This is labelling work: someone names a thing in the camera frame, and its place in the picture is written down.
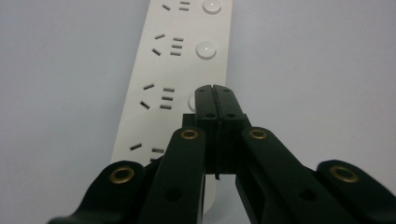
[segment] white power strip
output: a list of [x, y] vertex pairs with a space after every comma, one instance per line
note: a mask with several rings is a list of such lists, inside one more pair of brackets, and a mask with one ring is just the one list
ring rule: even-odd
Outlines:
[[[225, 85], [232, 0], [151, 0], [111, 162], [147, 165], [165, 152], [194, 91]], [[206, 176], [205, 206], [216, 180]]]

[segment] white surface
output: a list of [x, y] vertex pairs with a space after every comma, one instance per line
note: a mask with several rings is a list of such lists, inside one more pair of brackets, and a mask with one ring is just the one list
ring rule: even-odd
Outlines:
[[[222, 0], [217, 15], [205, 13], [203, 3], [150, 0], [112, 162], [146, 166], [160, 158], [173, 132], [181, 128], [183, 114], [193, 112], [189, 100], [194, 91], [207, 84], [225, 85], [233, 1]], [[219, 46], [210, 61], [216, 46], [207, 39]], [[207, 175], [205, 212], [215, 194], [216, 179]]]
[[[69, 215], [108, 165], [148, 2], [0, 2], [0, 223]], [[305, 165], [396, 192], [396, 2], [234, 1], [227, 86]], [[229, 176], [205, 223], [248, 223]]]

